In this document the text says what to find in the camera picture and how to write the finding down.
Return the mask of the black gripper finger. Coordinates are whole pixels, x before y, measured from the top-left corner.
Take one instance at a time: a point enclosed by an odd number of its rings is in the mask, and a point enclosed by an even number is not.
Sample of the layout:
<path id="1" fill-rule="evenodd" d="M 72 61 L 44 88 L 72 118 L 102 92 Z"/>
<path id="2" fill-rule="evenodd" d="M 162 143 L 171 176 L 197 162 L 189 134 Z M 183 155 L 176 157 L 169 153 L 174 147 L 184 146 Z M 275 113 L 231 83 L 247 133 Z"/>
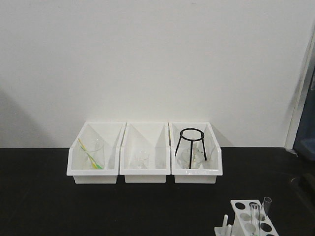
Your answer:
<path id="1" fill-rule="evenodd" d="M 315 177 L 310 173 L 301 175 L 298 186 L 311 197 L 315 196 Z"/>

